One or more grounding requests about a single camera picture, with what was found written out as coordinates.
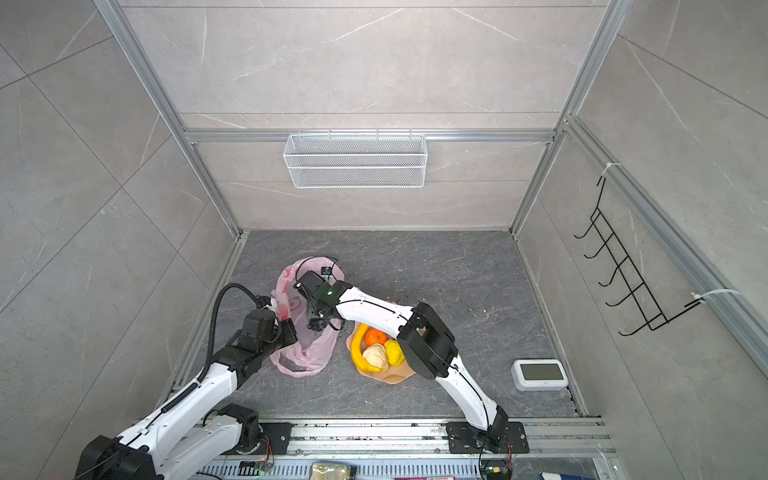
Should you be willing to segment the pink plastic bag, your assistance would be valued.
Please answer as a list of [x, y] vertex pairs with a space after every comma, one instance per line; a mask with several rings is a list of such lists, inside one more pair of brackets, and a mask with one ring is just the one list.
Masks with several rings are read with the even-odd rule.
[[326, 320], [314, 314], [309, 301], [294, 288], [306, 272], [319, 274], [332, 283], [344, 280], [336, 260], [326, 256], [297, 260], [278, 276], [271, 293], [276, 313], [281, 320], [292, 320], [297, 342], [272, 353], [270, 360], [281, 373], [294, 378], [314, 376], [327, 366], [339, 338], [338, 331], [343, 327], [340, 318]]

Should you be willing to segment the orange fake fruit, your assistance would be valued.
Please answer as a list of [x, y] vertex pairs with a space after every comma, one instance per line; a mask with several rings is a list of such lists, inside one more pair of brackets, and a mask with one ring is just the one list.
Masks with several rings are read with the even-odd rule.
[[369, 328], [363, 337], [363, 341], [367, 347], [376, 344], [384, 345], [388, 340], [389, 336], [387, 334], [374, 328]]

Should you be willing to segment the beige fake mushroom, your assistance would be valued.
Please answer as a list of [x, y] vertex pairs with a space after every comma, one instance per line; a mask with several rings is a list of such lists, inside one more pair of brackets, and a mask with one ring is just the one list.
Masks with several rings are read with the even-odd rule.
[[383, 344], [373, 344], [368, 346], [363, 352], [362, 357], [366, 362], [366, 370], [379, 373], [386, 371], [389, 367], [386, 349]]

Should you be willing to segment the yellow fake lemon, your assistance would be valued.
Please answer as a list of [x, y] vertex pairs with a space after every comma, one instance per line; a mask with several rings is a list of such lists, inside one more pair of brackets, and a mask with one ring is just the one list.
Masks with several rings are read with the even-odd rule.
[[384, 343], [387, 362], [391, 367], [396, 367], [405, 362], [405, 355], [399, 343], [390, 339]]

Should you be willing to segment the pink scalloped bowl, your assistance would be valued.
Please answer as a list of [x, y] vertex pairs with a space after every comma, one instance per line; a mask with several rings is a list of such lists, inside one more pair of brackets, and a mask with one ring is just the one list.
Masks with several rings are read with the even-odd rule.
[[[346, 347], [349, 351], [352, 351], [354, 338], [360, 326], [361, 323], [356, 322], [352, 333], [346, 339]], [[399, 384], [415, 375], [415, 372], [410, 368], [406, 361], [398, 366], [389, 366], [383, 372], [367, 372], [358, 368], [357, 365], [355, 365], [355, 369], [360, 375], [364, 377], [374, 379], [389, 385]]]

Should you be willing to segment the yellow fake banana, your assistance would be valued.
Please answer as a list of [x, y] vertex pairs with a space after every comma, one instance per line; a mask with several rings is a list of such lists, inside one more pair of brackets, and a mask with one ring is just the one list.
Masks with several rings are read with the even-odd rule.
[[356, 368], [360, 371], [380, 373], [382, 369], [377, 366], [369, 364], [368, 361], [364, 358], [361, 351], [361, 344], [363, 342], [364, 336], [367, 333], [368, 329], [369, 329], [368, 325], [360, 324], [357, 330], [355, 331], [354, 336], [350, 341], [350, 345], [349, 345], [351, 359], [355, 364]]

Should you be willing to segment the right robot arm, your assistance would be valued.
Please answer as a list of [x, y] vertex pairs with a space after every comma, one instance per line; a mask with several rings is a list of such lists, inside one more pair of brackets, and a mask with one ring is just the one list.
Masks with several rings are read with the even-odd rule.
[[314, 272], [299, 277], [293, 288], [308, 300], [313, 313], [359, 322], [394, 337], [408, 366], [440, 384], [460, 407], [469, 424], [467, 442], [494, 453], [507, 446], [507, 413], [472, 378], [455, 336], [431, 306], [390, 303], [348, 282], [331, 283]]

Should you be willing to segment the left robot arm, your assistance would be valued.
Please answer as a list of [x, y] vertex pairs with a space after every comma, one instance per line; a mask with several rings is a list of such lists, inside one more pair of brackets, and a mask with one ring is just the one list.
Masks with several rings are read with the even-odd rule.
[[265, 358], [296, 342], [291, 319], [281, 320], [268, 308], [251, 311], [196, 379], [116, 437], [91, 441], [74, 477], [188, 479], [223, 453], [258, 450], [266, 444], [258, 413], [219, 403], [258, 372]]

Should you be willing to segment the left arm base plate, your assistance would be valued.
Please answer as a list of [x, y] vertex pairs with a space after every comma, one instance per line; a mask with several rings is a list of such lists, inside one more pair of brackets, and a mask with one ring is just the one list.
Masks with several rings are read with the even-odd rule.
[[285, 455], [293, 424], [289, 422], [253, 423], [241, 428], [238, 442], [223, 455]]

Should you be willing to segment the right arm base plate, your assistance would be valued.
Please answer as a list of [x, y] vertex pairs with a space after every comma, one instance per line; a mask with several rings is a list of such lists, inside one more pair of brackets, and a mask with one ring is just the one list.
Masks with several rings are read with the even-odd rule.
[[491, 433], [472, 427], [467, 422], [447, 422], [449, 452], [475, 454], [480, 449], [494, 454], [527, 454], [530, 452], [527, 434], [520, 422], [498, 423]]

